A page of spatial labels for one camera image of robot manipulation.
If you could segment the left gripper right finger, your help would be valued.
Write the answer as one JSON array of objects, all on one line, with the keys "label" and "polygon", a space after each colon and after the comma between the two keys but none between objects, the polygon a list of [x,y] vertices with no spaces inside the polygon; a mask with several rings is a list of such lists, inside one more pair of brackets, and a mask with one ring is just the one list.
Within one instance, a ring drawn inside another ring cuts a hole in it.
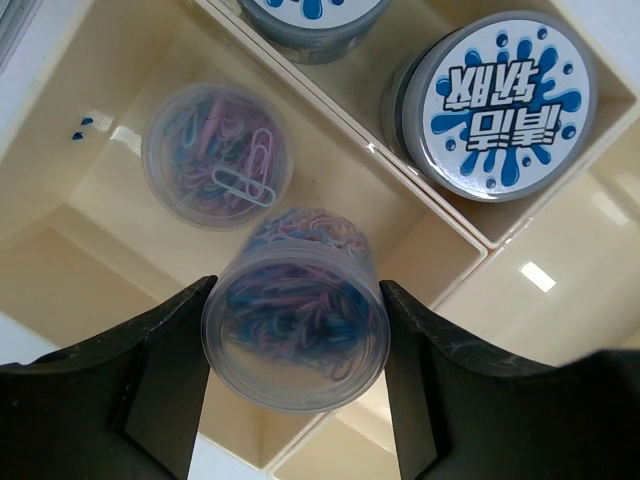
[{"label": "left gripper right finger", "polygon": [[639,354],[552,367],[499,348],[381,285],[385,368],[404,479],[635,479]]}]

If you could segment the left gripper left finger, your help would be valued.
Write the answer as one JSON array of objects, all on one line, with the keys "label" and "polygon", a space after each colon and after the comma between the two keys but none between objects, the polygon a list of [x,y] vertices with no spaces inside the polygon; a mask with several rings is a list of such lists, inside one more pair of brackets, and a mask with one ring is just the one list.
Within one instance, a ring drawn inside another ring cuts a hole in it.
[{"label": "left gripper left finger", "polygon": [[216,277],[23,365],[1,367],[4,479],[185,479],[210,372]]}]

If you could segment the paperclip jar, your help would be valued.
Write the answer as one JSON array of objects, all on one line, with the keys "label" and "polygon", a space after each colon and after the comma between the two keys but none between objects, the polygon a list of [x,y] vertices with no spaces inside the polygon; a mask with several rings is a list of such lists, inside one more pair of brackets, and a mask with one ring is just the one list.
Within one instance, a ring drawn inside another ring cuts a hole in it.
[{"label": "paperclip jar", "polygon": [[202,314],[204,352],[218,378],[284,413],[358,399],[383,372],[390,342],[366,235],[319,208],[283,210],[258,224]]},{"label": "paperclip jar", "polygon": [[274,208],[293,172],[278,111],[229,84],[190,84],[169,97],[146,128],[141,159],[159,203],[208,230],[237,229]]}]

